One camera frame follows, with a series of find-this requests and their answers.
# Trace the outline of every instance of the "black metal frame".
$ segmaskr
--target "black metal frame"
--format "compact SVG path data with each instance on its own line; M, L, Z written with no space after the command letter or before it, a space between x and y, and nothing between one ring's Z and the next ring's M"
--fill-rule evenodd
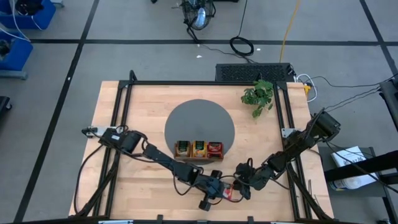
M139 80L137 80L134 72L131 71L130 72L130 80L119 81L118 92L116 93L116 101L114 104L113 115L112 115L112 120L111 120L112 126L116 125L116 118L118 117L121 95L122 95L123 89L125 87L127 87L126 98L124 101L124 108L123 108L122 120L121 120L120 125L126 124L127 112L129 109L129 103L130 103L130 99L131 99L133 85L216 85L216 86L219 86L219 85L231 86L232 85L232 86L246 86L246 85L253 85L253 83L252 82L215 82L215 81L139 81ZM288 119L290 128L294 128L294 121L293 121L292 110L290 107L290 100L289 100L289 94L287 92L286 82L280 82L277 85L274 85L274 96L275 96L275 107L277 109L279 128L280 128L280 134L281 134L280 136L281 136L282 145L283 145L282 128L284 128L285 125L284 125L284 118L283 118L283 114L282 114L282 107L280 105L279 88L282 90L282 92L284 94L284 101L285 101L286 111L287 111L287 119ZM102 182L102 180L104 178L104 174L106 173L106 171L108 169L110 155L111 155L110 149L106 149L106 153L104 155L104 160L103 160L103 165L102 165L102 170L101 170L101 177L99 180L100 182ZM120 158L120 154L115 153L114 162L118 163L119 158ZM305 185L305 178L304 178L303 167L301 164L300 157L297 157L295 160L297 161L297 175L299 176L302 184ZM105 216L107 216L107 217L110 217L110 214L111 214L116 179L117 179L117 170L116 170L116 175L114 176L113 180L111 181L111 183L109 185L109 193L108 193L108 198L107 198L106 208L105 208ZM293 183L292 179L290 178L289 173L288 173L288 180L289 180L289 187L290 187L290 199L292 201L292 210L293 210L293 214L294 214L294 219L297 221L300 219L299 205L298 205L298 201L297 201L297 194L295 191L294 183ZM303 202L305 205L304 207L305 207L306 218L310 220L310 219L312 219L310 207L305 200L303 200ZM98 200L97 204L94 207L94 211L93 211L94 216L99 215L100 204L101 204L101 202L100 202L100 200ZM144 223L150 223L151 221L154 223L159 223L159 217L162 217L162 215L158 216L158 220L135 220L134 223L139 222L139 221L144 222ZM210 222L211 223L224 223L224 222L213 222L213 221L209 221L207 223L210 223ZM198 223L198 221L179 221L179 223ZM259 223L259 222L254 222L254 221L252 221L251 217L248 217L248 222L228 222L228 223Z

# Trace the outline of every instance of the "black floor line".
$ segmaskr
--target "black floor line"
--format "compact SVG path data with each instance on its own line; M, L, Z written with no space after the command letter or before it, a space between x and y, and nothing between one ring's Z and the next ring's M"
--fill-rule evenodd
M32 39L33 44L78 44L76 39ZM282 45L282 40L250 40L254 45ZM85 44L195 44L193 40L117 40L117 39L86 39ZM229 44L229 40L201 40L201 44ZM236 41L234 44L245 44ZM398 42L388 42L391 46ZM317 41L317 40L288 40L285 45L301 46L377 46L378 41Z
M379 28L377 28L376 22L373 19L371 11L369 10L368 5L366 4L366 1L365 0L359 0L359 1L361 3L363 11L365 12L365 15L368 18L368 21L372 27L374 35L376 36L377 41L380 43L381 50L384 54L384 57L387 60L388 66L390 67L392 74L398 73L394 59L392 59L391 54L388 51L387 45L384 43L383 37L381 36Z
M61 113L61 110L62 110L63 103L65 102L65 98L67 97L67 93L68 93L68 89L69 89L69 86L70 86L70 82L72 81L73 74L75 73L76 66L77 66L77 63L79 61L79 58L80 58L80 55L81 55L81 51L83 49L84 42L85 42L85 40L87 38L88 31L90 29L91 23L93 22L93 18L94 18L96 9L98 7L98 2L99 1L100 0L94 0L93 6L91 7L90 14L89 14L89 16L87 18L85 28L83 30L83 33L82 33L81 38L80 38L80 41L78 43L78 47L77 47L76 52L75 52L75 56L73 57L73 60L71 62L68 74L65 77L65 82L63 83L61 94L60 94L60 96L58 98L57 105L55 106L54 113L53 113L53 115L51 117L49 128L47 129L47 132L45 133L45 137L44 137L44 140L43 140L43 143L42 143L42 147L40 148L40 152L39 152L39 155L37 156L37 160L36 160L35 166L33 168L32 174L30 175L30 178L29 178L29 181L27 183L27 186L26 186L24 195L22 197L22 200L21 200L21 202L19 204L18 211L17 211L17 213L15 215L14 222L18 222L19 223L19 222L22 222L23 219L24 219L27 207L29 205L30 198L32 197L32 194L33 194L37 179L39 178L39 174L40 174L40 171L42 169L45 156L46 156L47 151L49 149L50 142L51 142L52 136L53 136L54 131L55 131L55 127L56 127L58 119L60 117L60 113Z

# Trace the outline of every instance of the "concrete floor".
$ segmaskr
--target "concrete floor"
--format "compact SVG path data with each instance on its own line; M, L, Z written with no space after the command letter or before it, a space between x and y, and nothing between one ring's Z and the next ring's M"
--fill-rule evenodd
M70 87L24 221L68 215L86 143L80 130L91 124L103 80L126 79L130 69L140 80L214 80L217 63L245 63L195 44L177 44L190 39L181 11L171 8L177 0L159 0L157 4L149 0L64 2L65 7L57 9L47 30L24 30L35 43L24 67L29 78L0 80L0 95L10 96L14 105L0 125L0 223L14 220L64 82L70 82ZM81 54L76 54L96 3L88 35L83 39L101 41L84 44ZM360 0L303 0L288 40L312 42L288 44L284 62L290 62L298 74L322 75L337 85L377 83L392 76L396 68L388 64L386 50L397 61L398 47L386 46L398 42L398 25L394 22L398 20L398 1L366 0L366 4L382 39L375 35ZM241 36L282 40L294 6L294 0L249 0ZM225 44L209 46L232 52L227 43L239 31L244 1L217 2L216 7L216 17L198 32L198 37L210 43L225 40ZM131 41L107 44L109 39ZM164 41L148 44L142 40ZM167 40L178 41L170 44ZM270 42L255 48L261 51L255 51L253 60L278 61L280 45ZM76 70L70 70L76 56L80 57ZM369 89L336 89L322 80L314 81L319 96L310 103L311 112ZM396 150L397 132L378 95L331 114L342 124L336 144L373 146L376 154ZM343 221L375 223L387 218L380 198L332 197L331 202L335 217Z

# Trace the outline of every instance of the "small red object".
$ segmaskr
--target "small red object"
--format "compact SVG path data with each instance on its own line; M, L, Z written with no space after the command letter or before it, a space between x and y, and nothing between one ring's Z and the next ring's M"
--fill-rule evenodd
M223 159L223 143L209 142L207 145L207 158Z

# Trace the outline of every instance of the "wooden tabletop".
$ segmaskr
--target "wooden tabletop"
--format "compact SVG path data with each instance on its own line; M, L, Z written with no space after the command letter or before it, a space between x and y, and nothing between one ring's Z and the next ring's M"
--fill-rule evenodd
M109 126L113 112L118 82L103 82L93 117L93 126ZM149 142L154 144L170 157L164 129L170 112L179 104L193 99L204 99L221 105L230 115L235 126L235 139L231 149L222 162L204 165L205 174L213 169L222 170L224 175L232 174L240 162L247 158L254 159L257 167L270 154L282 150L279 125L275 106L270 111L263 111L258 119L251 116L253 107L241 103L240 96L247 86L193 86L193 85L134 85L127 116L127 125L145 133ZM305 129L310 120L310 113L301 83L288 83L294 123L296 128ZM284 122L287 117L282 92L280 92ZM124 97L119 109L120 123ZM84 158L98 147L97 139L87 141ZM81 209L96 190L103 161L104 150L95 154L87 163L80 179L78 208ZM312 194L316 195L321 208L333 216L322 164L318 155L305 151L301 155L305 178L312 182ZM284 174L278 181L288 186ZM187 186L177 183L183 192ZM301 217L304 217L302 199L298 189L298 202ZM156 219L162 214L165 220L229 220L245 221L253 216L256 221L293 221L292 204L289 191L273 182L268 182L261 191L251 189L251 199L240 203L226 200L212 206L209 212L198 208L203 193L192 189L187 195L179 196L173 187L172 174L158 164L134 161L126 156L121 157L118 179L114 193L111 218L115 219ZM101 213L107 192L103 194ZM234 192L234 198L240 198Z

